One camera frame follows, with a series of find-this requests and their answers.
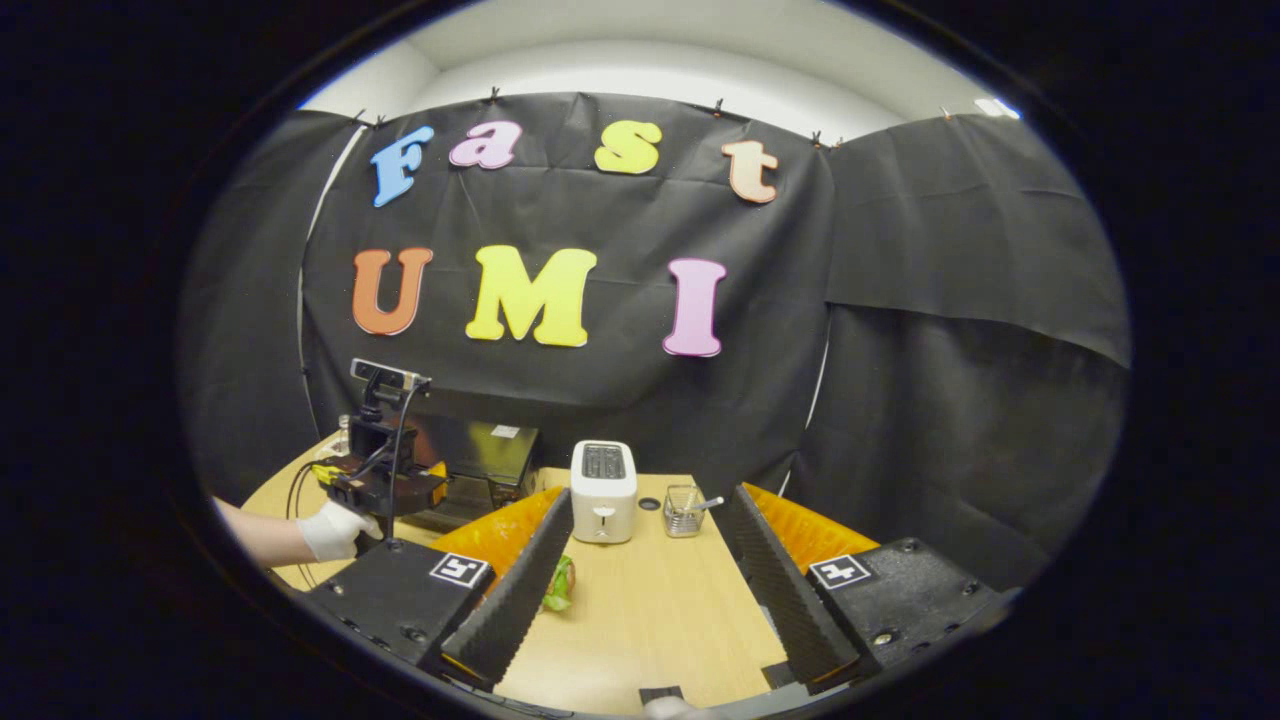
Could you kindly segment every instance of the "ceiling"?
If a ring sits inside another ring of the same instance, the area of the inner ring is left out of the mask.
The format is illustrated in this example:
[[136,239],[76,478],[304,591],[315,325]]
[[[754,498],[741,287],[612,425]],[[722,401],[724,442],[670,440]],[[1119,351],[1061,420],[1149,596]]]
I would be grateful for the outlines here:
[[584,40],[736,53],[847,88],[908,120],[974,111],[987,90],[844,5],[818,0],[485,0],[406,38],[442,72]]

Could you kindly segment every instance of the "pink letter i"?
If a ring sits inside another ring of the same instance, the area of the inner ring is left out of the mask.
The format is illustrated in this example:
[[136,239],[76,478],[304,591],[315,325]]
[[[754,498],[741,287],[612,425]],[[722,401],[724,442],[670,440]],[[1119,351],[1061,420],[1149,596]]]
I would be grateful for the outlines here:
[[676,327],[662,341],[662,348],[672,355],[719,355],[719,341],[712,334],[712,318],[716,283],[728,274],[724,265],[680,258],[668,263],[667,269],[676,275]]

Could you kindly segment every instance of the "black curtain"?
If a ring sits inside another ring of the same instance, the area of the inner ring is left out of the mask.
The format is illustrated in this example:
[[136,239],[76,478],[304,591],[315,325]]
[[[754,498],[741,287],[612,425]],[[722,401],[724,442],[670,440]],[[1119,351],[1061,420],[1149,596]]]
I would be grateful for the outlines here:
[[[658,167],[604,173],[593,154],[612,122],[662,128]],[[524,128],[515,160],[458,168],[449,150],[477,123]],[[369,158],[421,126],[435,131],[413,186],[374,208]],[[721,146],[759,140],[778,158],[765,205],[728,184]],[[544,461],[568,466],[573,443],[617,439],[643,473],[690,473],[709,496],[741,480],[776,483],[799,447],[826,332],[832,187],[823,151],[794,133],[689,105],[617,95],[548,94],[463,102],[366,132],[329,190],[305,263],[305,342],[316,421],[356,406],[352,356],[434,379],[429,413],[538,427]],[[471,340],[481,268],[476,250],[517,247],[530,277],[553,252],[598,256],[582,304],[584,347]],[[352,320],[352,259],[388,250],[379,302],[398,302],[404,247],[429,247],[417,315],[403,333],[370,336]],[[721,263],[714,357],[668,355],[677,258]]]
[[210,209],[179,300],[178,397],[193,466],[241,503],[316,442],[298,357],[298,266],[324,183],[356,127],[298,111]]
[[[658,167],[595,169],[618,119],[662,128]],[[524,128],[515,160],[449,164],[489,120]],[[413,186],[375,208],[371,155],[424,124],[435,135]],[[462,102],[364,129],[307,240],[352,132],[296,114],[246,161],[201,241],[183,400],[197,466],[228,500],[356,407],[353,356],[430,375],[424,411],[540,428],[549,465],[603,438],[628,443],[640,471],[690,473],[708,495],[786,479],[787,497],[882,542],[919,537],[998,588],[1044,566],[1106,469],[1129,373],[1124,293],[1088,200],[1023,123],[938,118],[826,149],[664,100]],[[774,201],[730,187],[721,146],[740,140],[778,158],[764,174]],[[598,256],[584,347],[465,334],[489,245],[516,246],[530,277],[561,249]],[[434,252],[417,315],[401,334],[367,334],[352,318],[353,258],[392,254],[379,291],[390,309],[406,247]],[[662,348],[676,258],[728,272],[718,356]]]
[[1121,427],[1130,338],[1097,215],[1004,118],[890,128],[829,167],[831,345],[787,497],[1025,584]]

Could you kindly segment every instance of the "white toaster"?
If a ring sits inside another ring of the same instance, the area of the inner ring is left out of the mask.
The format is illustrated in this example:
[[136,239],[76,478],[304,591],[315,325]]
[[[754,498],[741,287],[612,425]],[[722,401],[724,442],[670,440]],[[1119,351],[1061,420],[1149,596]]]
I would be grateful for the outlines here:
[[573,537],[582,542],[631,539],[636,512],[636,465],[621,442],[584,439],[570,462]]

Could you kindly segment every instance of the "wire mesh cup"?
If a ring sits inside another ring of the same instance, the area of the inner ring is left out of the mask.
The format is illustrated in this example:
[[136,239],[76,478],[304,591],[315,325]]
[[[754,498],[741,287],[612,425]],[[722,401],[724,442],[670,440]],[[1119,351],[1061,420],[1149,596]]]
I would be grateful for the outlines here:
[[694,507],[701,501],[703,491],[698,486],[667,486],[667,500],[662,503],[667,534],[673,538],[696,536],[707,514],[707,510]]

